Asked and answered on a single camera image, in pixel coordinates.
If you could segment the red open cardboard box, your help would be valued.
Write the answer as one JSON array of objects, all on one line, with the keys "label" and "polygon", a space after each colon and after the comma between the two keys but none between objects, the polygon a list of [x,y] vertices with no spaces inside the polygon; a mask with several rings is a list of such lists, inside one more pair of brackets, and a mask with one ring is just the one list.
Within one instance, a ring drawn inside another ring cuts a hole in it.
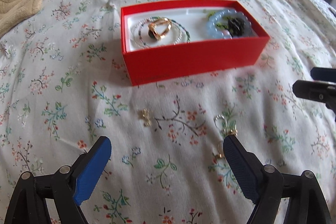
[{"label": "red open cardboard box", "polygon": [[256,63],[270,36],[238,1],[169,0],[121,9],[133,86]]}]

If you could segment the floral white bedsheet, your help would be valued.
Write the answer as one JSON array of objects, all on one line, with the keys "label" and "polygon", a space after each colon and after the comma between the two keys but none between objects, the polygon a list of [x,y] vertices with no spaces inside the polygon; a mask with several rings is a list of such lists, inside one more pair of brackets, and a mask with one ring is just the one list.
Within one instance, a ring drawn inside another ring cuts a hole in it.
[{"label": "floral white bedsheet", "polygon": [[43,0],[1,38],[1,216],[22,172],[54,173],[105,135],[112,157],[82,204],[89,223],[246,223],[252,202],[215,157],[231,129],[263,163],[311,170],[335,215],[334,113],[291,90],[335,66],[335,9],[237,0],[270,35],[255,65],[131,86],[120,10],[153,1],[165,0]]}]

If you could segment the small gold dice earring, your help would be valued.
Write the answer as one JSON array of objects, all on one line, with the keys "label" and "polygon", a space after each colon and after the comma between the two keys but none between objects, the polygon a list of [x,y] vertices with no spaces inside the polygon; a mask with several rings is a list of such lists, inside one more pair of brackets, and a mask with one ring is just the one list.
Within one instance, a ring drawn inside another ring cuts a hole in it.
[{"label": "small gold dice earring", "polygon": [[151,126],[150,111],[148,109],[142,109],[138,112],[139,118],[143,121],[145,127]]}]

